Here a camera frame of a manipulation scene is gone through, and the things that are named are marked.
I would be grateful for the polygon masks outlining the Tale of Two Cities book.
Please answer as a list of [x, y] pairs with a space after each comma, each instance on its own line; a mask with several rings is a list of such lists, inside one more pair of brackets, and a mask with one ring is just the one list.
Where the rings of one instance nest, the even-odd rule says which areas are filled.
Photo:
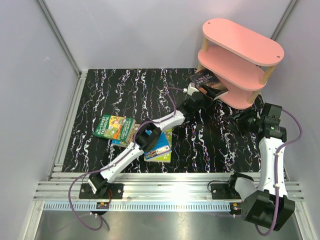
[[212, 100], [217, 100], [229, 92], [226, 86], [209, 69], [204, 68], [189, 78], [201, 93]]

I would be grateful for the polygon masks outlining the pink three-tier shelf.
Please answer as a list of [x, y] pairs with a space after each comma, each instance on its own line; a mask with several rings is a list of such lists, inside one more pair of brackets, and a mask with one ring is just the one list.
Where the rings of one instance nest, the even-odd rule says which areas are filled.
[[285, 52], [276, 41], [225, 18], [207, 20], [197, 54], [198, 70], [208, 69], [226, 86], [220, 99], [244, 110], [253, 105]]

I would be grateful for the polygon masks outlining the green 104-Storey Treehouse book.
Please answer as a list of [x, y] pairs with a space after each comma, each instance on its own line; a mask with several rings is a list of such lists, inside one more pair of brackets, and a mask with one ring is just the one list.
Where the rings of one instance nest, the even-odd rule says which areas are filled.
[[136, 120], [131, 117], [104, 114], [93, 134], [99, 138], [128, 143], [135, 124]]

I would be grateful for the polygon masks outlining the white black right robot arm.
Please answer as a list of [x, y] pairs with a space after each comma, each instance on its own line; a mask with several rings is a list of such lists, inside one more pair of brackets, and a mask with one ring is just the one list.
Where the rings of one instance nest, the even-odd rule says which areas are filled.
[[284, 178], [284, 151], [290, 142], [287, 130], [280, 126], [282, 106], [266, 103], [261, 114], [250, 107], [227, 116], [233, 124], [227, 128], [243, 136], [254, 133], [260, 152], [259, 184], [252, 177], [233, 173], [227, 182], [229, 197], [242, 200], [241, 217], [256, 228], [267, 228], [260, 235], [279, 231], [295, 210], [295, 202], [288, 198]]

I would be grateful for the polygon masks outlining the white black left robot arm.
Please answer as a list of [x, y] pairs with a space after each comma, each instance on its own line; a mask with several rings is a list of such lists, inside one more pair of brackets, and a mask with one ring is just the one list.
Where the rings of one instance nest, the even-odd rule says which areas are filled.
[[180, 126], [194, 117], [195, 113], [209, 106], [215, 98], [214, 91], [204, 84], [190, 83], [187, 98], [172, 113], [159, 119], [143, 122], [131, 142], [114, 160], [100, 170], [90, 172], [87, 183], [90, 193], [97, 199], [107, 195], [108, 186], [133, 160], [150, 152], [167, 129]]

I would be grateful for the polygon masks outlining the black marble pattern mat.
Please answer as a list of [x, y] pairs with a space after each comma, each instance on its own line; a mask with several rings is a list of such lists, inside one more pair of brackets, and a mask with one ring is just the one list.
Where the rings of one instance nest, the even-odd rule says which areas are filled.
[[[193, 68], [90, 69], [81, 82], [77, 111], [63, 159], [64, 173], [98, 170], [122, 151], [108, 139], [94, 136], [103, 115], [134, 118], [137, 123], [171, 113], [185, 95]], [[172, 131], [168, 163], [134, 160], [126, 173], [259, 172], [257, 137], [235, 135], [227, 116], [236, 110], [222, 101], [200, 109]]]

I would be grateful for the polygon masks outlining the blue 26-Storey Treehouse book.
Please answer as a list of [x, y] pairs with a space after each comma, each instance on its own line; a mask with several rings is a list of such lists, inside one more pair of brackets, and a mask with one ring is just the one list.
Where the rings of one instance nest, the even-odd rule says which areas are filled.
[[139, 124], [134, 125], [134, 128], [132, 129], [132, 131], [130, 133], [128, 141], [112, 140], [111, 144], [113, 146], [119, 146], [119, 147], [126, 148], [133, 141], [134, 134], [135, 134], [136, 130], [139, 128], [139, 126], [140, 126]]

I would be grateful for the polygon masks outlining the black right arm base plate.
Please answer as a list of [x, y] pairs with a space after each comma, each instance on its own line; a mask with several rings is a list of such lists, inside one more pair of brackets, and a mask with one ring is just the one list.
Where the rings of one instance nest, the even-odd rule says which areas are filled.
[[227, 183], [210, 184], [210, 192], [213, 200], [240, 200], [240, 195]]

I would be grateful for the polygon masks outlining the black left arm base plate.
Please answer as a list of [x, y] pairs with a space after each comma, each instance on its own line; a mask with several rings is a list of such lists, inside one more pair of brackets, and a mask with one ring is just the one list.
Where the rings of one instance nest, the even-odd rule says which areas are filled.
[[80, 199], [116, 199], [121, 200], [123, 198], [124, 184], [111, 183], [103, 193], [98, 195], [93, 193], [92, 188], [88, 183], [83, 183], [80, 187], [79, 198]]

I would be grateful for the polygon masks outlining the right corner aluminium post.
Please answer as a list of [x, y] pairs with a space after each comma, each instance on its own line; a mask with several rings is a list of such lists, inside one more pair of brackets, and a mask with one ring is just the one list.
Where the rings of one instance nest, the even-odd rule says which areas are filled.
[[284, 29], [286, 23], [288, 22], [290, 16], [294, 12], [295, 8], [297, 7], [300, 0], [290, 0], [286, 9], [284, 10], [278, 24], [276, 25], [270, 39], [276, 41], [280, 36], [282, 30]]

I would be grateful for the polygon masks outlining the corner aluminium post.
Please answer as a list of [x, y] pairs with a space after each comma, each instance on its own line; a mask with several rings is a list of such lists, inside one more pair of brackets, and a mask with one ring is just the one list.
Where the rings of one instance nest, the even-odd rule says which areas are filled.
[[59, 30], [59, 27], [58, 27], [53, 15], [52, 15], [51, 11], [50, 11], [48, 5], [46, 4], [46, 1], [45, 0], [35, 0], [35, 2], [37, 3], [45, 20], [47, 21], [49, 28], [51, 29], [55, 39], [57, 40], [63, 54], [67, 58], [72, 70], [74, 71], [76, 76], [79, 78], [82, 74], [82, 70], [78, 66], [75, 58], [73, 57], [61, 31]]
[[295, 8], [297, 7], [300, 0], [290, 0], [286, 9], [284, 10], [278, 24], [276, 25], [270, 39], [276, 41], [280, 36], [282, 30], [284, 29], [286, 23], [288, 22], [290, 16], [294, 12]]

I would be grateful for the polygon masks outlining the aluminium rail frame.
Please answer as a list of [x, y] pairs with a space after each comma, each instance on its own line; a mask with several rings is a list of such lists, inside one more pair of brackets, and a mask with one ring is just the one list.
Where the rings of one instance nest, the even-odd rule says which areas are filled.
[[[78, 81], [63, 138], [53, 159], [54, 167], [48, 180], [38, 184], [35, 200], [66, 201], [71, 198], [77, 201], [79, 198], [81, 182], [76, 180], [76, 177], [85, 172], [63, 172], [62, 167], [77, 112], [78, 95], [82, 91], [82, 80], [87, 76], [88, 71], [83, 71]], [[208, 182], [214, 179], [226, 180], [231, 173], [234, 172], [127, 173], [124, 170], [115, 181], [124, 184], [123, 197], [126, 200], [206, 200], [211, 197], [207, 189]], [[255, 180], [260, 176], [260, 171], [244, 173]]]

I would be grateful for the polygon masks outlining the left corner aluminium post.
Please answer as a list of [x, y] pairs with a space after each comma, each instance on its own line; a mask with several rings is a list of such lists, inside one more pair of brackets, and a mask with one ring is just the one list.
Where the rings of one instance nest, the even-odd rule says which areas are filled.
[[76, 76], [79, 78], [82, 74], [82, 70], [78, 66], [75, 58], [73, 57], [61, 31], [59, 30], [59, 27], [58, 27], [53, 15], [52, 15], [51, 11], [50, 11], [48, 5], [46, 4], [46, 1], [45, 0], [35, 0], [35, 2], [37, 3], [45, 20], [47, 21], [49, 28], [51, 29], [55, 39], [57, 40], [63, 54], [67, 58], [72, 70], [74, 71]]

